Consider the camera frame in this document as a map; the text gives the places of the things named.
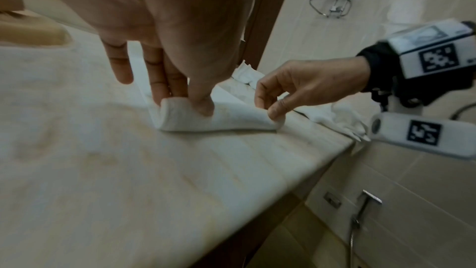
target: black wristband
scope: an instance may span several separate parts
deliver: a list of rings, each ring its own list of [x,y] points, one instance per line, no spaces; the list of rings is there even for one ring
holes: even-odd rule
[[[370,78],[362,92],[391,91],[393,77],[400,72],[400,59],[388,43],[378,42],[364,48],[357,56],[363,56],[370,66]]]

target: black cable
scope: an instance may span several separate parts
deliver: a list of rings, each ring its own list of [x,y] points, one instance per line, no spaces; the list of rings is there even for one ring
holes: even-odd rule
[[[471,109],[471,108],[473,108],[473,107],[476,107],[476,103],[472,103],[472,104],[466,105],[466,106],[464,106],[464,107],[461,107],[460,109],[456,110],[456,112],[451,115],[450,119],[451,119],[452,121],[457,121],[458,119],[460,119],[460,115],[461,115],[464,111],[466,111],[466,110],[468,110],[468,109]]]

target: hand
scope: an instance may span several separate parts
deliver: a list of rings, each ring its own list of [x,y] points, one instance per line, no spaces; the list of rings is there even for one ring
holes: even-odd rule
[[[188,96],[211,115],[211,90],[236,67],[253,0],[64,1],[98,31],[119,82],[133,82],[127,41],[139,41],[154,101]]]
[[[327,61],[287,61],[256,86],[256,107],[275,120],[299,106],[336,102],[365,88],[370,67],[364,57]],[[284,99],[277,97],[288,92]]]

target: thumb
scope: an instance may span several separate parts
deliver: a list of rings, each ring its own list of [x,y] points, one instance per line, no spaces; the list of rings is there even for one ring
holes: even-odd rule
[[[202,115],[213,115],[215,104],[210,97],[213,87],[215,84],[202,83],[192,79],[188,84],[188,99],[192,103],[192,107]]]
[[[284,99],[280,99],[271,105],[271,107],[268,109],[268,116],[270,119],[275,120],[294,110],[294,108],[302,106],[303,101],[304,93],[302,90],[298,90],[295,93],[289,94]]]

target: marble countertop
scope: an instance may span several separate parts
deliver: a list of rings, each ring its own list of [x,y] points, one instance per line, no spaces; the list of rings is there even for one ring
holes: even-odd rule
[[[295,113],[277,133],[159,132],[99,38],[68,31],[68,49],[0,48],[2,268],[186,267],[352,144]]]

